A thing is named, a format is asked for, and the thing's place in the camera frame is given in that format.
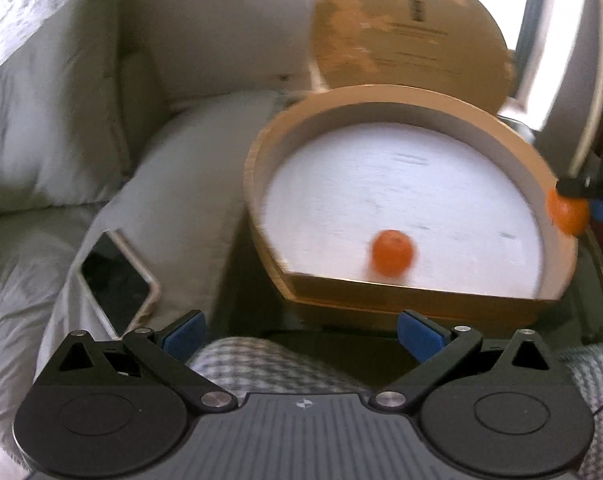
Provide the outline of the orange tangerine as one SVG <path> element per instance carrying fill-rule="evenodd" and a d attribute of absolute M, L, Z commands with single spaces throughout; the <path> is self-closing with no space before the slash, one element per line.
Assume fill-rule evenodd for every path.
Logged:
<path fill-rule="evenodd" d="M 387 278 L 399 278 L 412 266 L 415 257 L 413 241 L 398 230 L 384 230 L 371 245 L 371 266 Z"/>
<path fill-rule="evenodd" d="M 564 234 L 580 236 L 588 229 L 590 204 L 584 198 L 564 197 L 551 188 L 545 206 L 551 222 Z"/>

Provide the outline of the gold gift box lid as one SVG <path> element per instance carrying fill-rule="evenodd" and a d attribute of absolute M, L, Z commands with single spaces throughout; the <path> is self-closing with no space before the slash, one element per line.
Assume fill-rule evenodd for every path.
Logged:
<path fill-rule="evenodd" d="M 514 64 L 479 0 L 320 0 L 310 44 L 330 88 L 401 84 L 497 114 Z"/>

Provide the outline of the smartphone with beige case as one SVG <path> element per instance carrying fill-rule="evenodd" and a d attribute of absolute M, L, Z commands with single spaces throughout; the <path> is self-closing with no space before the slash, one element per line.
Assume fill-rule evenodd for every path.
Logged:
<path fill-rule="evenodd" d="M 106 230 L 80 265 L 80 275 L 111 333 L 143 325 L 160 299 L 160 282 L 118 231 Z"/>

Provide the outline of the houndstooth trouser left leg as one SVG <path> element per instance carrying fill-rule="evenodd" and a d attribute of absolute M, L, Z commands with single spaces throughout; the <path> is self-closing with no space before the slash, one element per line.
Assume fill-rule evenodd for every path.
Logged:
<path fill-rule="evenodd" d="M 187 360 L 193 372 L 233 393 L 240 402 L 250 393 L 360 393 L 371 388 L 316 359 L 266 339 L 228 337 L 196 351 Z"/>

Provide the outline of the white foam insert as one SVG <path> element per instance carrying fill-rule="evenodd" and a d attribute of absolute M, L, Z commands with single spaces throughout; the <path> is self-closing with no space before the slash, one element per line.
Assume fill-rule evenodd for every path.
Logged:
<path fill-rule="evenodd" d="M 262 225 L 295 273 L 381 281 L 379 232 L 411 238 L 415 261 L 396 284 L 530 299 L 543 263 L 527 200 L 474 148 L 408 125 L 373 122 L 321 134 L 280 166 Z"/>

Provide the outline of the gold gift box base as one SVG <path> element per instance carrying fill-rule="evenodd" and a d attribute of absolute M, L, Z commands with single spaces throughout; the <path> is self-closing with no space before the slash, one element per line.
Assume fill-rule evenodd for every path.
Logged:
<path fill-rule="evenodd" d="M 543 263 L 536 295 L 515 298 L 445 292 L 381 281 L 295 273 L 271 246 L 262 206 L 276 171 L 309 141 L 337 129 L 390 122 L 443 133 L 495 164 L 521 191 L 538 223 Z M 244 196 L 253 240 L 270 280 L 300 316 L 315 324 L 389 330 L 397 314 L 414 309 L 447 324 L 472 324 L 510 333 L 536 322 L 564 295 L 575 274 L 577 240 L 562 233 L 545 211 L 556 178 L 539 153 L 492 114 L 444 94 L 399 86 L 366 86 L 311 94 L 283 110 L 255 139 L 244 169 Z"/>

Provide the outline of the grey upright cushion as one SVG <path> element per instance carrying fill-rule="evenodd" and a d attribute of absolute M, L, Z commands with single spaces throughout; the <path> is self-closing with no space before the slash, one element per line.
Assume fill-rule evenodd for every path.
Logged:
<path fill-rule="evenodd" d="M 117 47 L 117 0 L 68 0 L 0 65 L 0 214 L 105 202 L 123 185 Z"/>

